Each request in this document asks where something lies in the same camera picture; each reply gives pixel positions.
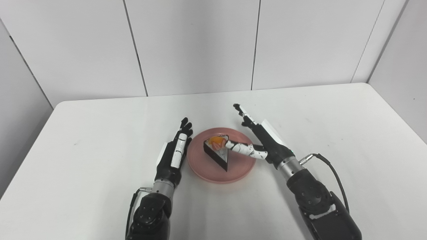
white table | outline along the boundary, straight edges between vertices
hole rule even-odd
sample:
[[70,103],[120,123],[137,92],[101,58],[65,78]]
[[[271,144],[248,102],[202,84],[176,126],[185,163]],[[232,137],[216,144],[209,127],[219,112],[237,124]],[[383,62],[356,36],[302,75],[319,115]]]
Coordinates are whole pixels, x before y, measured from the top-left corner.
[[[320,152],[341,177],[364,239],[424,239],[427,146],[366,84],[59,104],[0,201],[0,238],[123,239],[129,202],[151,186],[163,142],[187,116],[258,142],[232,104],[267,118],[298,158]],[[321,161],[305,165],[341,197]],[[171,240],[312,239],[284,179],[257,161],[242,180],[205,182],[188,164]]]

cheesecake slice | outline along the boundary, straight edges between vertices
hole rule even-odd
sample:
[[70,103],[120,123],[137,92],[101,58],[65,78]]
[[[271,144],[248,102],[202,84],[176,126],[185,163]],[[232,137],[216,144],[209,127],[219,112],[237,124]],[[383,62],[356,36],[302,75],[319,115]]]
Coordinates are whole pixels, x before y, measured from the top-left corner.
[[228,170],[228,149],[225,148],[225,143],[228,140],[228,135],[220,135],[211,137],[203,143],[203,149],[211,159],[220,165],[226,172]]

black robotic finger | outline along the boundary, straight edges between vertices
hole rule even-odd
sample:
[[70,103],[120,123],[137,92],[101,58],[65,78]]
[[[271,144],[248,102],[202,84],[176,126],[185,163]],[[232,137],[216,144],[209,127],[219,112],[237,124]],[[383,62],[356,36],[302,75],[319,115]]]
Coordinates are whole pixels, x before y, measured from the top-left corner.
[[191,135],[193,135],[193,130],[190,129],[186,134],[187,134],[188,137],[191,136]]
[[188,145],[191,143],[192,140],[192,138],[187,138],[187,142],[185,143],[185,150],[187,150]]
[[186,129],[186,130],[190,130],[192,126],[193,126],[193,124],[192,124],[192,123],[187,123],[187,124],[184,126],[184,129]]
[[236,110],[238,110],[238,111],[239,111],[239,115],[240,115],[240,116],[243,116],[243,111],[242,111],[242,109],[240,108],[240,104],[235,103],[235,104],[233,104],[233,107],[234,107]]
[[248,117],[243,117],[243,122],[242,122],[242,126],[244,127],[248,127],[251,130],[256,126]]
[[180,129],[181,128],[184,128],[184,126],[186,125],[188,123],[188,117],[184,117],[182,120],[181,120],[181,126],[179,127]]

metal cylinder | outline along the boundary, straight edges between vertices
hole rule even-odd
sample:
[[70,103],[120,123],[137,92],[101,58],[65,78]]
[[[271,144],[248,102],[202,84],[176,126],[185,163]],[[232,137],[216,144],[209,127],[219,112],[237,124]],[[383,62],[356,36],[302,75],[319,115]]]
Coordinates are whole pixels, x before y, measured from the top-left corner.
[[284,159],[277,167],[277,170],[279,170],[286,181],[288,181],[288,179],[290,179],[290,177],[292,177],[295,173],[303,169],[303,166],[294,156]]
[[173,191],[175,188],[173,187],[173,183],[168,180],[158,179],[154,182],[152,193],[160,193],[167,196],[172,200]]

robotic hand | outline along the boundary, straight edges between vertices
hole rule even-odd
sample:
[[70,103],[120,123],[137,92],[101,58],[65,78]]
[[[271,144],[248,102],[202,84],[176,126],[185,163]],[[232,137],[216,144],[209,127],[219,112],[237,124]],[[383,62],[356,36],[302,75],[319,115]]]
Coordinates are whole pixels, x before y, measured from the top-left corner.
[[[167,143],[157,165],[157,174],[152,188],[141,187],[133,195],[128,222],[126,240],[167,240],[169,238],[169,217],[172,213],[172,196],[181,180],[182,160],[187,153],[193,130],[188,118],[181,121],[181,126],[174,139]],[[150,192],[145,195],[135,210],[132,224],[130,216],[135,200],[140,191]]]
[[[349,214],[345,192],[330,162],[320,154],[310,154],[298,161],[266,120],[258,124],[239,104],[234,104],[234,108],[243,117],[242,126],[249,127],[262,146],[229,140],[225,147],[254,158],[265,159],[281,172],[287,187],[295,194],[299,210],[314,239],[361,240],[362,234]],[[329,192],[302,166],[313,156],[324,161],[332,169],[341,188],[345,207],[333,192]]]

